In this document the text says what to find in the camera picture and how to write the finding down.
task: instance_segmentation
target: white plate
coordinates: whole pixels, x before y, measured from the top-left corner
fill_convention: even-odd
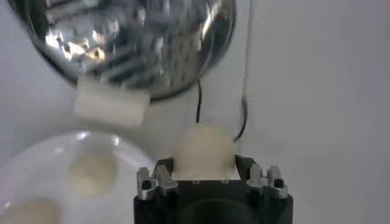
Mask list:
[[[69,165],[88,150],[111,151],[117,159],[115,184],[97,197],[75,195],[66,183]],[[61,210],[60,224],[133,223],[139,167],[154,167],[154,160],[137,146],[115,135],[79,131],[43,141],[0,169],[0,214],[9,204],[48,198]]]

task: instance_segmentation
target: white wall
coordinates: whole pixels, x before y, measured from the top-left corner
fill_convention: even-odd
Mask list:
[[[243,152],[296,224],[389,223],[390,1],[253,0]]]

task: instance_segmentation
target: black cable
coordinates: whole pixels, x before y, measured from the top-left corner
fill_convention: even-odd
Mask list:
[[[200,122],[200,109],[202,107],[202,86],[200,85],[200,79],[197,80],[197,89],[199,93],[199,98],[197,101],[197,109],[196,109],[196,123]]]
[[[243,126],[241,127],[241,130],[239,131],[238,135],[234,138],[234,142],[238,141],[243,136],[246,128],[246,122],[248,120],[248,102],[245,97],[241,99],[241,106],[243,108]]]
[[[200,79],[197,80],[197,89],[198,89],[198,102],[197,102],[197,110],[196,110],[196,123],[200,122],[200,110],[202,108],[202,85],[200,84]],[[241,99],[241,106],[243,108],[243,126],[239,131],[238,135],[234,138],[234,142],[237,142],[244,134],[246,123],[248,120],[248,102],[245,97]]]

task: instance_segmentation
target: small hole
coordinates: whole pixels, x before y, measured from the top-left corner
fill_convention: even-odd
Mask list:
[[[150,180],[142,182],[142,190],[149,190],[150,188],[152,188],[152,182]]]
[[[274,187],[283,188],[284,186],[285,186],[285,182],[282,179],[280,178],[274,179]]]

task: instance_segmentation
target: dough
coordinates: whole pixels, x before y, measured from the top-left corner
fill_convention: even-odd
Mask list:
[[[46,199],[36,199],[23,205],[10,206],[0,217],[0,224],[56,224],[56,205]]]
[[[172,157],[175,180],[229,180],[235,171],[233,138],[212,126],[196,126]]]
[[[92,196],[107,192],[114,183],[116,164],[103,153],[82,155],[69,169],[69,183],[77,195]]]

